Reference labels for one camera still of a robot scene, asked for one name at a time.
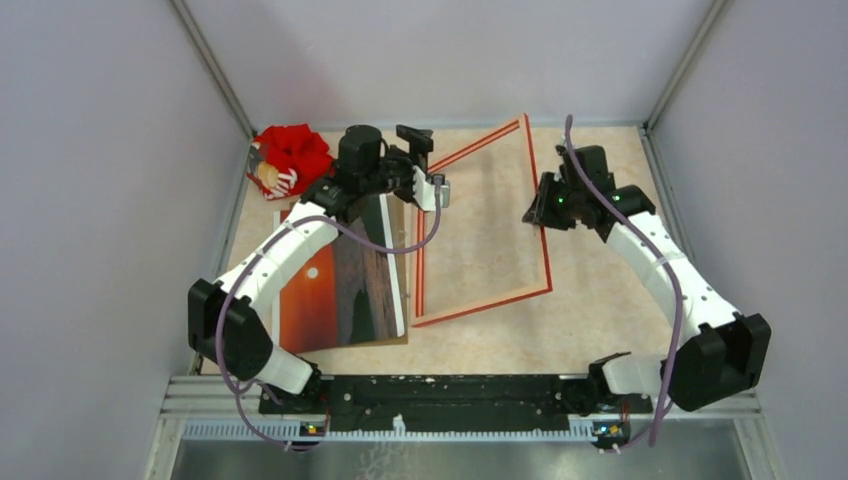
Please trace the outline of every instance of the metal gear rack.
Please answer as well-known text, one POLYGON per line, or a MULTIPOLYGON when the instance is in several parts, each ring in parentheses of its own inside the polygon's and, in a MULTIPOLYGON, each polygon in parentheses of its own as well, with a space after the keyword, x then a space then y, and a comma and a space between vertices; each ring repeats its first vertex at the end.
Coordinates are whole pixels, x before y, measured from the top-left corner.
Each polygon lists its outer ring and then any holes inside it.
MULTIPOLYGON (((585 378, 585 375, 568 375, 585 378)), ((242 395, 247 417, 265 434, 281 441, 314 441, 302 434, 302 425, 320 422, 322 415, 262 415, 259 413, 261 389, 255 386, 242 395)), ((631 414, 633 422, 647 422, 652 414, 631 414)), ((396 419, 392 430, 382 432, 332 432, 321 439, 328 444, 337 442, 522 442, 522 443, 584 443, 597 440, 593 423, 613 421, 617 413, 592 414, 586 417, 569 415, 569 430, 529 432, 409 432, 402 419, 396 419)), ((750 478, 781 478, 774 470, 777 465, 774 446, 766 434, 760 403, 753 392, 727 398, 697 412, 685 412, 677 407, 665 421, 690 422, 732 421, 738 436, 750 478)), ((242 423, 233 395, 217 376, 176 376, 168 385, 160 410, 155 439, 151 447, 146 480, 172 478, 177 454, 183 441, 261 441, 242 423)))

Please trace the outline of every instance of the red fabric toy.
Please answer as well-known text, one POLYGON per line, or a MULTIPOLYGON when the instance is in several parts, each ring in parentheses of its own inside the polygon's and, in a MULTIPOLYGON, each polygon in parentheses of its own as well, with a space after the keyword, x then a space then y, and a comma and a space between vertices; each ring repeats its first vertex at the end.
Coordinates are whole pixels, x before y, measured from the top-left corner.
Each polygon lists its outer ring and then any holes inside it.
POLYGON ((330 171, 329 150, 309 125, 268 127, 250 145, 247 176, 267 200, 299 195, 330 171))

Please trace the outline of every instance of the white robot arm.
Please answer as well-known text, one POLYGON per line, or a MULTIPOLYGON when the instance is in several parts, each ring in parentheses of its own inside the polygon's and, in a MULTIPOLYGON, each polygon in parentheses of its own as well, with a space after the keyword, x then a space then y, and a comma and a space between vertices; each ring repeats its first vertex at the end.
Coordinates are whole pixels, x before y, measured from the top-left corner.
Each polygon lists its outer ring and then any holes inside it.
POLYGON ((271 341, 256 312, 265 311, 295 273, 354 221, 370 195, 394 193, 425 211, 447 207, 450 185, 428 175, 431 131, 398 126, 409 152, 367 125, 348 128, 332 175, 302 195, 283 223, 250 257, 214 283, 198 280, 189 291, 189 345, 239 380, 258 380, 308 396, 317 368, 271 341), (385 152, 381 155, 381 146, 385 152))

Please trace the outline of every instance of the cable tie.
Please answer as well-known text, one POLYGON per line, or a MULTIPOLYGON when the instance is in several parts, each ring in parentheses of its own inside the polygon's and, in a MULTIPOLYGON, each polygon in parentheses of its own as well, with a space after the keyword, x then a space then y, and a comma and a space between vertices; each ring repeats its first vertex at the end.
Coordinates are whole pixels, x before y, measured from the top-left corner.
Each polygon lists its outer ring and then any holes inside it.
POLYGON ((292 221, 288 220, 288 219, 284 220, 281 225, 288 228, 292 232, 300 235, 301 237, 303 237, 304 240, 306 240, 306 234, 301 232, 300 230, 298 230, 298 228, 301 228, 301 229, 304 228, 305 225, 301 225, 300 227, 295 227, 294 224, 292 223, 292 221))

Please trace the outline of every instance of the gray wall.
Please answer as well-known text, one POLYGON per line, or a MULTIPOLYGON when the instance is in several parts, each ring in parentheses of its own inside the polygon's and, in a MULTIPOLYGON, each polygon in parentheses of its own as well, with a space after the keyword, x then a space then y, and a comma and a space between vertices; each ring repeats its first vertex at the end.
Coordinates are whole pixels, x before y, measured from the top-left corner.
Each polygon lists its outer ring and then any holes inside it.
POLYGON ((641 122, 710 0, 190 0, 258 128, 641 122))
POLYGON ((0 478, 140 476, 243 148, 165 1, 0 4, 0 478))
POLYGON ((848 2, 734 2, 658 132, 705 276, 774 336, 790 478, 844 478, 848 2))

